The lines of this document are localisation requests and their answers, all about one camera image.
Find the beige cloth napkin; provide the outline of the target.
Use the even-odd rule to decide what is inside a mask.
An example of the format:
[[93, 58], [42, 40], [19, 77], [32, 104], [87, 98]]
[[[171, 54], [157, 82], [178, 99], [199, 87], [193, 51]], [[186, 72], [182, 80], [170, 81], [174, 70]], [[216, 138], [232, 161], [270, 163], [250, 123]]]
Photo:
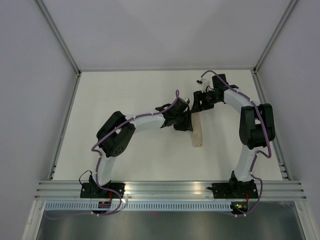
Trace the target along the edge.
[[201, 125], [201, 115], [199, 112], [191, 114], [192, 132], [191, 142], [195, 148], [201, 148], [203, 146], [203, 132]]

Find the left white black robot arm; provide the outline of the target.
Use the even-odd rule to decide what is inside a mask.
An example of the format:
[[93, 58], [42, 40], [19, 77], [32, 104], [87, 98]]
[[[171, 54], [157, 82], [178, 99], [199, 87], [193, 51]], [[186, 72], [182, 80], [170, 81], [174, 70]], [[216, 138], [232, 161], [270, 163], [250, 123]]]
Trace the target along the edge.
[[97, 143], [91, 148], [99, 155], [95, 172], [89, 178], [92, 193], [98, 198], [108, 195], [115, 160], [126, 150], [134, 134], [171, 126], [176, 131], [192, 131], [189, 104], [188, 98], [177, 96], [172, 103], [152, 112], [132, 116], [114, 112], [97, 132]]

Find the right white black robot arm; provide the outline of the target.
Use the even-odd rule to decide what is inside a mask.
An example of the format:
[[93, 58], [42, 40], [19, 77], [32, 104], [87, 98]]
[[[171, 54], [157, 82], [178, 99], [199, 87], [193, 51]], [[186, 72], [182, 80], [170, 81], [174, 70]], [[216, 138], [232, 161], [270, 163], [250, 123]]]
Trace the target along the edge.
[[272, 106], [255, 103], [236, 85], [228, 84], [225, 74], [215, 74], [211, 81], [201, 78], [197, 83], [202, 89], [193, 93], [191, 142], [194, 147], [203, 145], [200, 112], [213, 109], [217, 103], [224, 103], [240, 114], [242, 149], [238, 164], [228, 182], [212, 183], [208, 190], [214, 199], [258, 199], [261, 191], [257, 190], [257, 177], [253, 169], [259, 154], [266, 158], [272, 156], [270, 143], [276, 136]]

